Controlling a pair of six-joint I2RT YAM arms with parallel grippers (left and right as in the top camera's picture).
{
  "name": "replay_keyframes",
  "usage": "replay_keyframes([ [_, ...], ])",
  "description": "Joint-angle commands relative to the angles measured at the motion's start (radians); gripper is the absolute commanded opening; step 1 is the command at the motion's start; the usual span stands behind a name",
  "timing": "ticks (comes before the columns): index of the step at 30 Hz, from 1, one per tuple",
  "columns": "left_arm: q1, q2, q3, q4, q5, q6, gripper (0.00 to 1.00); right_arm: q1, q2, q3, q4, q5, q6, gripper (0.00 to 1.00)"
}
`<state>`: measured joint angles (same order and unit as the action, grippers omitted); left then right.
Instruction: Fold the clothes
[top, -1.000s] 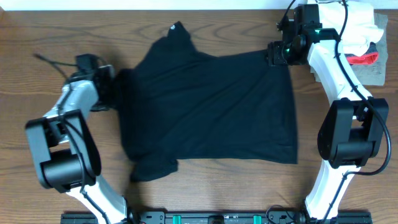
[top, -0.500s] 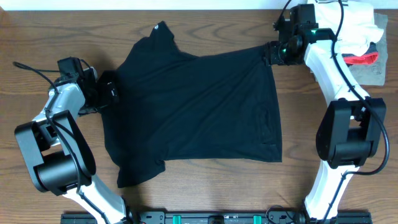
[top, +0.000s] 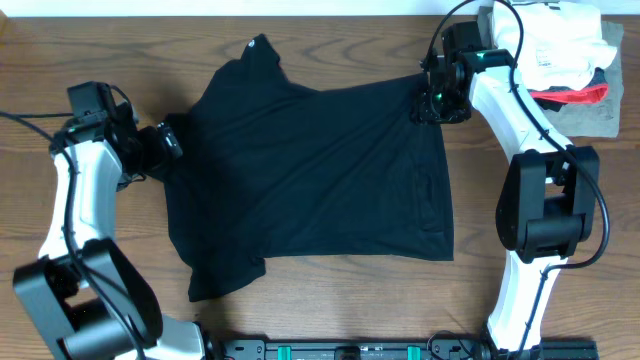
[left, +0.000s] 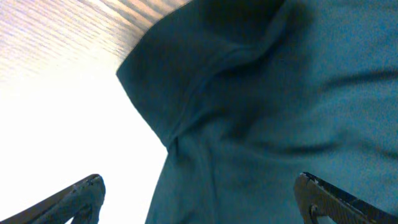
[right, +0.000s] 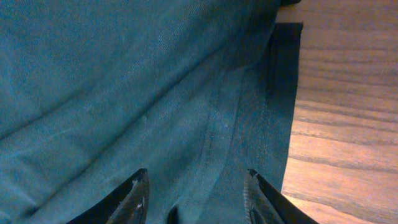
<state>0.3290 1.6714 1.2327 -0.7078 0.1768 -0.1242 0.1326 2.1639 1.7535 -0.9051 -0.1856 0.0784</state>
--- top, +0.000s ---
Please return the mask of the black t-shirt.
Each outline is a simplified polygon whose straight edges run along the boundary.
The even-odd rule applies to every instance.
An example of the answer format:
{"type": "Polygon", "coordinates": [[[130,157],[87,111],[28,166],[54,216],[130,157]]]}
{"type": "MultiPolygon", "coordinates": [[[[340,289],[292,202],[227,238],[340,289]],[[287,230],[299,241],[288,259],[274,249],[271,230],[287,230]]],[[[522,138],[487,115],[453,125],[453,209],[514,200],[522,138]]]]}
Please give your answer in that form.
{"type": "Polygon", "coordinates": [[[249,285],[273,257],[454,256],[441,129],[413,120],[425,79],[318,91],[285,75],[264,35],[167,123],[182,155],[161,170],[169,237],[191,301],[249,285]]]}

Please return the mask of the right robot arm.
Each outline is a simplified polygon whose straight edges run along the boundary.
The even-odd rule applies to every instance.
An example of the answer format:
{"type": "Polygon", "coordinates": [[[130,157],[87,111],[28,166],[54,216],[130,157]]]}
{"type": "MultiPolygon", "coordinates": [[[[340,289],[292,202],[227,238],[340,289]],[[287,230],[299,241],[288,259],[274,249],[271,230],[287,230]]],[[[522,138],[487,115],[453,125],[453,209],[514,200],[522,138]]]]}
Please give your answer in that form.
{"type": "Polygon", "coordinates": [[[495,211],[506,263],[496,305],[476,339],[432,336],[434,359],[596,359],[592,340],[544,339],[541,322],[559,272],[591,234],[599,157],[546,119],[521,81],[513,55],[482,43],[476,22],[440,24],[421,67],[419,124],[458,124],[478,111],[509,168],[495,211]]]}

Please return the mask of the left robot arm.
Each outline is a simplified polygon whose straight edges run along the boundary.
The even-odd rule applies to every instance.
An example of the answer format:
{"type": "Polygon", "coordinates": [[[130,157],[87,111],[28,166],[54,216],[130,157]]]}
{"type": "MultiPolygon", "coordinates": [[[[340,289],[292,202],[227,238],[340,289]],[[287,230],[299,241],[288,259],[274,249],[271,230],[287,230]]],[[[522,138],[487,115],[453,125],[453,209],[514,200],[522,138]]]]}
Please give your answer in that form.
{"type": "Polygon", "coordinates": [[[169,126],[139,129],[119,92],[95,81],[68,88],[72,112],[45,137],[57,172],[51,225],[13,289],[56,359],[212,359],[201,326],[163,314],[115,242],[117,192],[182,154],[169,126]]]}

